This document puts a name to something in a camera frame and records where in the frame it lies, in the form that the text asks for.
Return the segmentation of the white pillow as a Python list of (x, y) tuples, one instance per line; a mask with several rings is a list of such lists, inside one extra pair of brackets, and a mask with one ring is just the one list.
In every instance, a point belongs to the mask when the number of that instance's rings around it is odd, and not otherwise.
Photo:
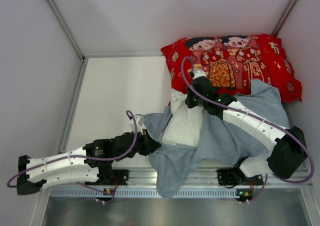
[(197, 147), (204, 120), (204, 110), (195, 106), (188, 108), (185, 104), (187, 95), (171, 90), (170, 112), (172, 117), (165, 128), (162, 142), (169, 145), (187, 145)]

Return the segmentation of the green beige patchwork pillowcase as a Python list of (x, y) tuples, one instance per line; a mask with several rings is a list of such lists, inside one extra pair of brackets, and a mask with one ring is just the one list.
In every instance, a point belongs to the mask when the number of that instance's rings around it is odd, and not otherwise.
[(242, 158), (268, 153), (260, 141), (205, 110), (197, 147), (163, 143), (163, 133), (172, 117), (170, 108), (169, 105), (162, 113), (147, 114), (144, 121), (151, 138), (161, 144), (149, 161), (157, 172), (158, 193), (166, 200), (175, 195), (188, 174), (205, 159), (233, 166)]

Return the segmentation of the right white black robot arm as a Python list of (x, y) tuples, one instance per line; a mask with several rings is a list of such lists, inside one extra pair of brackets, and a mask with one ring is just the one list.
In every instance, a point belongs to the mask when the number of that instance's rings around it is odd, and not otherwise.
[(247, 109), (234, 96), (218, 94), (205, 75), (193, 77), (185, 103), (189, 108), (203, 107), (208, 114), (237, 126), (269, 150), (267, 154), (248, 157), (240, 164), (246, 177), (272, 173), (289, 179), (307, 158), (305, 136), (300, 128), (274, 124)]

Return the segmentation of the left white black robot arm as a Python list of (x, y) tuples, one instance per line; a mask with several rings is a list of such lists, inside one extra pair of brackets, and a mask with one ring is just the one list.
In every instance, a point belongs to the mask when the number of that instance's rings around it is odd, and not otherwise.
[(18, 195), (30, 195), (42, 189), (69, 183), (108, 185), (122, 180), (124, 172), (116, 173), (112, 164), (136, 154), (149, 156), (160, 148), (148, 132), (127, 132), (112, 139), (98, 139), (78, 149), (59, 155), (18, 159), (16, 189)]

